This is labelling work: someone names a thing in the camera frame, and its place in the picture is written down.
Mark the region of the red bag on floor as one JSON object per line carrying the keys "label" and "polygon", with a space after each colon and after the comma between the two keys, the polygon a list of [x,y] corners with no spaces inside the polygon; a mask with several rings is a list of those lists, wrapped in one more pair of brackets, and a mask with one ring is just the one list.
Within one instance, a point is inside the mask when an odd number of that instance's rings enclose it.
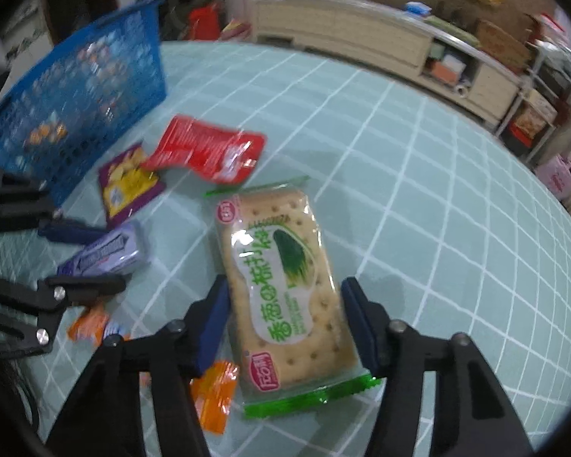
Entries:
{"label": "red bag on floor", "polygon": [[198,42],[216,42],[222,34],[219,25],[219,8],[216,3],[209,3],[195,8],[188,15],[188,40]]}

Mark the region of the blue tissue box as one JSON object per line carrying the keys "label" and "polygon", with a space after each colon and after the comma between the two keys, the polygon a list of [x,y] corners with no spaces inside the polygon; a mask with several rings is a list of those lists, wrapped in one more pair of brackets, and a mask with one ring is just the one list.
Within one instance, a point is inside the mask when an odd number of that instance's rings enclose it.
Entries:
{"label": "blue tissue box", "polygon": [[418,1],[409,1],[405,3],[405,11],[421,18],[431,15],[432,8],[425,3]]}

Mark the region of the blue plastic basket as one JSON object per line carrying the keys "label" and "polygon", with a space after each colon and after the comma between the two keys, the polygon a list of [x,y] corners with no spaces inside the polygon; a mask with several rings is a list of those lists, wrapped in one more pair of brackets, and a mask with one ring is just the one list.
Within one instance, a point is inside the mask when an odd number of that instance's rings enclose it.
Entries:
{"label": "blue plastic basket", "polygon": [[138,0],[57,45],[0,101],[0,168],[63,203],[97,159],[166,98],[163,0]]}

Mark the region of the lavender gum pack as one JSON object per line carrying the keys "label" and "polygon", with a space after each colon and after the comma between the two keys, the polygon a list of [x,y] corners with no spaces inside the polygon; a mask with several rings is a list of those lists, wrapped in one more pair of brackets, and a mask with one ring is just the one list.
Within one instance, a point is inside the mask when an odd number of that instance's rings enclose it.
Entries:
{"label": "lavender gum pack", "polygon": [[130,275],[150,258],[146,234],[138,221],[124,222],[57,267],[57,275]]}

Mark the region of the orange white candy packet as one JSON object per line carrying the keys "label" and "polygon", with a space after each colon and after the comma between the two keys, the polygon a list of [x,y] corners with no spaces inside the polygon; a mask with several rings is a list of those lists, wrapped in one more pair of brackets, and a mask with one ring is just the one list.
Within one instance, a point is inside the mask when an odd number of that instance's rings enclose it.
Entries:
{"label": "orange white candy packet", "polygon": [[111,335],[119,335],[124,340],[131,338],[129,330],[112,318],[103,303],[83,310],[68,328],[67,335],[72,342],[90,342],[94,347]]}

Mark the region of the purple yellow snack packet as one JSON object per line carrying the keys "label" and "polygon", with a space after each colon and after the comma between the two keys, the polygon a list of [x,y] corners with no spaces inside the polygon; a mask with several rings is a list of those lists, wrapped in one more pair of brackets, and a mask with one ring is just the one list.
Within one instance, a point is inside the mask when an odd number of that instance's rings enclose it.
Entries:
{"label": "purple yellow snack packet", "polygon": [[143,145],[137,142],[99,168],[97,175],[108,228],[123,224],[165,191],[161,178],[142,167],[146,158]]}

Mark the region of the pink bag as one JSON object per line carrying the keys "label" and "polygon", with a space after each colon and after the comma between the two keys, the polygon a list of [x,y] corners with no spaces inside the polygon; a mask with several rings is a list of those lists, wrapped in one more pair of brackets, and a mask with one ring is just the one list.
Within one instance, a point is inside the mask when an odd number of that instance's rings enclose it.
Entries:
{"label": "pink bag", "polygon": [[534,172],[557,200],[571,196],[571,152],[555,155]]}

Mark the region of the red snack pouch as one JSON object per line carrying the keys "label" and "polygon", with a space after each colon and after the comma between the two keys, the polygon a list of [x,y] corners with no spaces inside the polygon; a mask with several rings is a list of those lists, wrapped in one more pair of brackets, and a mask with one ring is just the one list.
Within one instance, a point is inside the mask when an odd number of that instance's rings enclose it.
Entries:
{"label": "red snack pouch", "polygon": [[236,186],[255,170],[266,142],[260,132],[177,115],[141,167],[149,171],[187,168],[206,182]]}

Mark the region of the green cracker packet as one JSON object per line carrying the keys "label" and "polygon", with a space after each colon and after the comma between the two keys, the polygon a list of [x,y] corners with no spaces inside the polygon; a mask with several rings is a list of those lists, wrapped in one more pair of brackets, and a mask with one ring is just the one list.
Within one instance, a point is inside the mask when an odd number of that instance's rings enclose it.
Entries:
{"label": "green cracker packet", "polygon": [[378,385],[346,323],[306,180],[214,189],[232,349],[249,419],[290,415]]}

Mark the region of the white metal shelf rack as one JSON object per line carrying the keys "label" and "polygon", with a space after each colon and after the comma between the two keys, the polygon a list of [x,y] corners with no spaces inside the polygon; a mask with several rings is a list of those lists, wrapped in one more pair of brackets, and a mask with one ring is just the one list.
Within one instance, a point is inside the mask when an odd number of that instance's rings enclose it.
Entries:
{"label": "white metal shelf rack", "polygon": [[533,52],[532,60],[494,135],[530,165],[571,114],[571,49],[547,38],[526,45]]}

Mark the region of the cream TV cabinet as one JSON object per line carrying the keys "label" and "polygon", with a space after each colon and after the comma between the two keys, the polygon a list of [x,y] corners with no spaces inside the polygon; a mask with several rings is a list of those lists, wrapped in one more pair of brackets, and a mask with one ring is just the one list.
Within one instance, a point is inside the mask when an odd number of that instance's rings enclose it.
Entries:
{"label": "cream TV cabinet", "polygon": [[252,34],[383,70],[493,127],[521,93],[520,78],[475,46],[366,0],[255,0]]}

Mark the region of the teal checked tablecloth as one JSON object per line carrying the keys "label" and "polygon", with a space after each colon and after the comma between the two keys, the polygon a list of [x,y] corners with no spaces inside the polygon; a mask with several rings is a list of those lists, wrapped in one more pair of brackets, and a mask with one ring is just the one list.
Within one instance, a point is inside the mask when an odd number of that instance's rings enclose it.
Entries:
{"label": "teal checked tablecloth", "polygon": [[[338,281],[422,334],[466,332],[533,450],[571,409],[571,217],[489,132],[458,110],[348,63],[262,45],[165,42],[166,99],[107,147],[62,203],[104,223],[97,169],[181,113],[267,136],[251,185],[304,179]],[[186,169],[136,218],[151,260],[116,300],[133,337],[205,295],[222,261],[210,191]],[[239,393],[211,456],[362,456],[383,386],[267,421]]]}

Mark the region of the brown cardboard box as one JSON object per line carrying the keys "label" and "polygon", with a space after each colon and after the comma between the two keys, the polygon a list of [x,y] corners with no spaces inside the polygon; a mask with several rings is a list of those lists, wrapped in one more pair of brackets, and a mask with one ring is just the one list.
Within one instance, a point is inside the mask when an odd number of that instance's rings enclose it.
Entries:
{"label": "brown cardboard box", "polygon": [[527,68],[531,52],[523,42],[519,42],[500,27],[486,20],[478,20],[475,36],[480,49],[511,72],[520,74]]}

